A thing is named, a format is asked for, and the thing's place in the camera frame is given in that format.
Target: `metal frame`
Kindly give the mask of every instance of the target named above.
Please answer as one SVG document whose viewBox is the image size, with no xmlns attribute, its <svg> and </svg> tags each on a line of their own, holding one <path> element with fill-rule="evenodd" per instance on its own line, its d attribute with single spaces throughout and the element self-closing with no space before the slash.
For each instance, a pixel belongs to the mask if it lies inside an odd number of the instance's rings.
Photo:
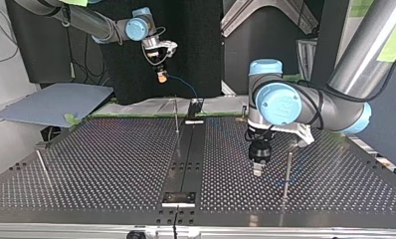
<svg viewBox="0 0 396 239">
<path fill-rule="evenodd" d="M 113 212 L 113 211 L 28 211 L 21 209 L 0 210 L 0 238 L 125 238 L 130 231 L 143 231 L 147 238 L 173 238 L 176 227 L 179 238 L 396 238 L 396 215 L 383 216 L 379 219 L 360 214 L 319 214 L 319 213 L 208 213 L 200 210 L 201 178 L 203 174 L 203 153 L 205 145 L 205 127 L 211 118 L 204 119 L 204 124 L 185 125 L 178 150 L 173 154 L 166 181 L 161 195 L 165 192 L 179 191 L 197 193 L 195 208 L 158 207 L 152 213 Z M 62 140 L 66 135 L 57 138 Z M 382 167 L 375 158 L 369 156 L 350 139 L 346 140 L 351 153 L 360 156 L 370 170 L 396 186 L 396 176 Z M 21 162 L 35 160 L 32 154 Z M 10 171 L 2 174 L 6 177 Z M 32 223 L 40 218 L 47 223 Z M 341 227 L 331 227 L 334 221 L 343 222 Z"/>
<path fill-rule="evenodd" d="M 221 22 L 222 34 L 226 38 L 229 37 L 248 17 L 263 7 L 279 8 L 295 24 L 299 25 L 306 34 L 309 34 L 318 25 L 318 21 L 316 21 L 306 5 L 303 6 L 300 13 L 302 4 L 304 4 L 303 0 L 238 0 Z"/>
<path fill-rule="evenodd" d="M 123 225 L 1 224 L 0 238 L 112 238 L 125 239 L 130 231 L 144 232 L 148 239 L 173 238 L 173 228 Z M 178 238 L 396 238 L 396 230 L 361 228 L 229 228 L 177 227 Z"/>
</svg>

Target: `metal rod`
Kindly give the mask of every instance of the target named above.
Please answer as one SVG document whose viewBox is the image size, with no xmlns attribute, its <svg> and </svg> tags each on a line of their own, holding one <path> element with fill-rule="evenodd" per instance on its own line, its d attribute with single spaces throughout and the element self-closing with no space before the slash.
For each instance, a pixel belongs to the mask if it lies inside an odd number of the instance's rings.
<svg viewBox="0 0 396 239">
<path fill-rule="evenodd" d="M 37 155 L 39 156 L 40 163 L 41 163 L 43 169 L 44 169 L 44 170 L 46 171 L 46 173 L 47 173 L 48 169 L 47 169 L 47 167 L 46 167 L 46 164 L 44 163 L 43 156 L 41 155 L 40 150 L 36 150 L 36 152 L 37 152 Z"/>
<path fill-rule="evenodd" d="M 283 194 L 283 200 L 288 200 L 288 190 L 289 190 L 289 182 L 291 180 L 291 170 L 292 170 L 292 159 L 294 154 L 289 152 L 288 154 L 288 166 L 286 167 L 286 180 L 285 180 L 285 192 Z"/>
<path fill-rule="evenodd" d="M 328 84 L 352 97 L 370 96 L 392 65 L 377 59 L 395 26 L 396 0 L 374 1 Z"/>
<path fill-rule="evenodd" d="M 176 132 L 179 133 L 179 121 L 177 116 L 177 100 L 174 98 L 174 118 L 176 120 Z"/>
</svg>

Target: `black cable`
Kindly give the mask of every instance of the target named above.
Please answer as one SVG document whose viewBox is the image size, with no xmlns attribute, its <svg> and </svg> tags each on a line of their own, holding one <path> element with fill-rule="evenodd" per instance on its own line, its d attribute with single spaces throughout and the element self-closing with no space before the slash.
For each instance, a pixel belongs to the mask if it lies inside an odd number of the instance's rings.
<svg viewBox="0 0 396 239">
<path fill-rule="evenodd" d="M 177 239 L 177 231 L 176 231 L 176 220 L 177 220 L 177 211 L 176 211 L 176 215 L 174 216 L 174 221 L 173 221 L 173 238 Z"/>
<path fill-rule="evenodd" d="M 86 75 L 86 77 L 83 80 L 83 84 L 85 84 L 87 82 L 87 80 L 90 80 L 91 82 L 93 82 L 95 85 L 98 85 L 99 83 L 97 83 L 96 81 L 94 81 L 90 75 L 89 72 L 87 71 L 86 67 L 81 65 L 79 62 L 77 62 L 77 60 L 75 60 L 74 58 L 74 53 L 73 53 L 73 49 L 72 49 L 72 41 L 71 41 L 71 35 L 69 33 L 69 29 L 66 28 L 66 32 L 67 32 L 67 39 L 68 39 L 68 47 L 69 47 L 69 56 L 70 56 L 70 60 L 71 63 L 74 66 L 77 66 L 80 68 L 80 70 Z"/>
<path fill-rule="evenodd" d="M 390 71 L 387 74 L 386 79 L 384 80 L 383 85 L 381 86 L 380 90 L 378 90 L 378 92 L 373 95 L 372 97 L 368 97 L 365 99 L 361 99 L 361 98 L 355 98 L 355 97 L 351 97 L 348 95 L 345 95 L 341 92 L 338 92 L 337 90 L 333 89 L 331 86 L 327 86 L 325 89 L 321 89 L 322 91 L 325 91 L 326 93 L 329 93 L 337 98 L 343 99 L 343 100 L 347 100 L 349 102 L 354 102 L 354 103 L 366 103 L 366 102 L 371 102 L 375 99 L 377 99 L 379 96 L 381 96 L 381 94 L 385 91 L 385 89 L 387 88 L 388 84 L 390 83 L 391 77 L 393 76 L 394 71 L 396 70 L 396 61 L 393 63 L 393 65 L 390 68 Z"/>
<path fill-rule="evenodd" d="M 302 4 L 300 5 L 300 9 L 299 9 L 299 16 L 297 18 L 297 40 L 299 39 L 299 33 L 300 33 L 300 22 L 302 19 L 302 14 L 303 14 L 303 7 L 304 7 L 304 0 L 302 1 Z M 304 71 L 303 71 L 303 64 L 302 61 L 300 60 L 300 53 L 299 53 L 299 45 L 297 44 L 297 63 L 299 64 L 300 70 L 302 71 L 302 77 L 305 81 L 307 81 L 307 79 L 304 76 Z"/>
<path fill-rule="evenodd" d="M 249 131 L 246 130 L 246 131 L 245 131 L 245 141 L 253 142 L 253 141 L 260 140 L 260 139 L 264 139 L 264 136 L 265 136 L 270 130 L 272 130 L 273 127 L 274 127 L 274 125 L 272 124 L 269 128 L 266 129 L 266 131 L 263 132 L 263 134 L 261 134 L 261 135 L 258 136 L 257 138 L 252 138 L 252 137 L 250 136 L 250 134 L 249 134 Z"/>
<path fill-rule="evenodd" d="M 104 59 L 102 59 L 102 67 L 101 67 L 101 72 L 99 74 L 94 74 L 87 63 L 88 59 L 88 52 L 89 52 L 89 34 L 86 33 L 86 43 L 85 43 L 85 48 L 84 48 L 84 66 L 86 67 L 87 71 L 89 72 L 90 75 L 93 77 L 102 77 L 105 74 L 105 63 Z"/>
<path fill-rule="evenodd" d="M 1 59 L 1 60 L 0 60 L 0 63 L 6 62 L 6 61 L 8 61 L 8 60 L 11 60 L 12 58 L 14 58 L 14 57 L 18 54 L 18 52 L 19 52 L 19 48 L 17 47 L 16 50 L 15 50 L 15 52 L 12 54 L 12 56 L 7 57 L 7 58 L 4 58 L 4 59 Z"/>
</svg>

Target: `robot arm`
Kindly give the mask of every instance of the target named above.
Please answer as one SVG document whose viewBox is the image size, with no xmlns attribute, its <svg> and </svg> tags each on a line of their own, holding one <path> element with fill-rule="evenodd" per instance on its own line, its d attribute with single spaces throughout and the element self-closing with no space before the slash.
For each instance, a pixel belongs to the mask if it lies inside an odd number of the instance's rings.
<svg viewBox="0 0 396 239">
<path fill-rule="evenodd" d="M 123 41 L 141 41 L 144 57 L 157 73 L 160 83 L 167 81 L 165 60 L 175 53 L 177 44 L 160 41 L 165 28 L 156 28 L 148 8 L 132 12 L 132 19 L 113 21 L 106 16 L 82 8 L 64 4 L 59 0 L 15 0 L 27 10 L 42 16 L 54 17 L 65 27 L 70 25 L 89 33 L 99 44 Z"/>
<path fill-rule="evenodd" d="M 376 0 L 349 43 L 325 89 L 282 80 L 282 63 L 251 64 L 249 86 L 250 159 L 268 162 L 273 125 L 304 123 L 344 133 L 359 133 L 369 124 L 369 101 L 393 63 L 378 57 L 396 26 L 396 0 Z"/>
</svg>

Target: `thin metal pole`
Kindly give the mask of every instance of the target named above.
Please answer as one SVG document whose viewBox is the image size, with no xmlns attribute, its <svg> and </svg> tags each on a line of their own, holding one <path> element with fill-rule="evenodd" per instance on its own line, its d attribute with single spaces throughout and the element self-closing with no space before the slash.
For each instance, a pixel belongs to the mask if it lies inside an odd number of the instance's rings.
<svg viewBox="0 0 396 239">
<path fill-rule="evenodd" d="M 179 121 L 177 116 L 177 100 L 174 98 L 174 118 L 176 120 L 176 132 L 179 133 Z"/>
<path fill-rule="evenodd" d="M 285 180 L 285 192 L 283 194 L 283 200 L 288 200 L 288 190 L 289 182 L 291 180 L 291 170 L 292 170 L 292 159 L 294 154 L 290 151 L 288 154 L 288 166 L 286 168 L 286 180 Z"/>
</svg>

